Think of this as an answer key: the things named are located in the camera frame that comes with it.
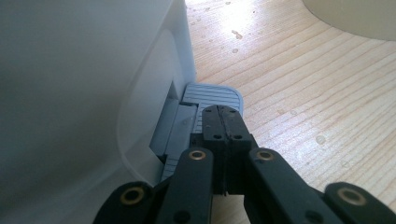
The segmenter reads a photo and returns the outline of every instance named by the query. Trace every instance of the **light wood surface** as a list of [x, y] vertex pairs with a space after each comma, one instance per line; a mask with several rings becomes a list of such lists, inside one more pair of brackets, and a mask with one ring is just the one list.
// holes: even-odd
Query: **light wood surface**
[[[187, 0], [199, 82], [245, 100], [259, 146], [312, 187], [346, 181], [396, 211], [396, 42], [332, 28], [301, 0]], [[238, 196], [212, 223], [249, 223]]]

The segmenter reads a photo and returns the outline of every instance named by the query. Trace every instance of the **wood grain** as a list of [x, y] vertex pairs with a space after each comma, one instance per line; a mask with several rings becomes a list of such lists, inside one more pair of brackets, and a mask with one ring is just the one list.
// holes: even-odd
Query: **wood grain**
[[[261, 147], [312, 187], [346, 181], [396, 211], [396, 42], [335, 29], [301, 0], [187, 0], [199, 82], [228, 85]], [[213, 223], [249, 223], [215, 197]]]

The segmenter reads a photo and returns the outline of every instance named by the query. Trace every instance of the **wooden floor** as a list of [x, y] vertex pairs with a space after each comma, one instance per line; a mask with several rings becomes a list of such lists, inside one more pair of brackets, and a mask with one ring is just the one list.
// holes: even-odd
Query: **wooden floor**
[[[302, 0], [187, 0], [199, 82], [228, 85], [261, 147], [312, 187], [347, 181], [396, 211], [396, 42], [335, 29]], [[216, 197], [212, 223], [249, 223]]]

